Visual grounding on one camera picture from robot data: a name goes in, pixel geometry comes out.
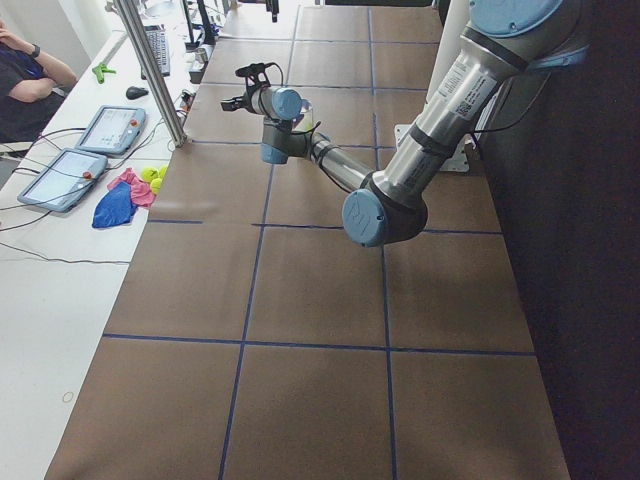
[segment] wristwatch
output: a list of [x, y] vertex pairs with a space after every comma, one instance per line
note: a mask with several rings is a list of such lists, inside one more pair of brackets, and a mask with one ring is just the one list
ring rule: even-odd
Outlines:
[[31, 54], [29, 55], [31, 58], [37, 58], [38, 55], [40, 55], [40, 47], [38, 45], [36, 45], [35, 43], [32, 43], [33, 45], [33, 52], [31, 52]]

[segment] person's arm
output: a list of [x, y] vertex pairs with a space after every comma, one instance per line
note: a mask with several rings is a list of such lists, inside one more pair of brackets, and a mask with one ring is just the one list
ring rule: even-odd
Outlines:
[[[13, 50], [22, 51], [27, 55], [33, 55], [36, 50], [36, 47], [33, 44], [7, 30], [1, 20], [0, 43], [4, 43]], [[66, 63], [58, 60], [54, 56], [41, 50], [35, 60], [42, 66], [44, 73], [48, 78], [24, 80], [23, 82], [20, 82], [20, 84], [16, 85], [9, 94], [13, 98], [21, 101], [33, 102], [40, 98], [45, 98], [57, 85], [62, 87], [72, 87], [77, 82], [77, 77], [75, 73], [73, 73], [73, 70], [71, 70]]]

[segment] dark shirt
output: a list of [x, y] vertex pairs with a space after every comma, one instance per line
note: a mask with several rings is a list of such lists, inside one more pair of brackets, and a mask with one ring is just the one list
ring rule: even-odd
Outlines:
[[42, 67], [35, 60], [0, 45], [0, 142], [35, 140], [64, 101], [56, 93], [32, 103], [8, 96], [22, 80], [43, 76]]

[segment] pink cloth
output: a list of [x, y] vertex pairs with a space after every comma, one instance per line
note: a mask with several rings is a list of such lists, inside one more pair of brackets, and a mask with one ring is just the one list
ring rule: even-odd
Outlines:
[[150, 207], [153, 201], [156, 199], [155, 194], [151, 191], [151, 187], [148, 183], [143, 182], [140, 177], [136, 175], [131, 167], [127, 168], [120, 174], [118, 178], [113, 179], [107, 185], [109, 190], [112, 190], [120, 182], [125, 182], [131, 185], [131, 201], [141, 207]]

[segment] keyboard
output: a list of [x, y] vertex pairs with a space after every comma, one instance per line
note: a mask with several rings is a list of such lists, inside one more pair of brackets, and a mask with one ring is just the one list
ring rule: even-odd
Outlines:
[[166, 77], [171, 73], [171, 59], [169, 57], [169, 42], [167, 35], [163, 29], [156, 27], [145, 27], [144, 33], [147, 34], [147, 40], [151, 46], [151, 51], [156, 59], [156, 64], [160, 69], [162, 76]]

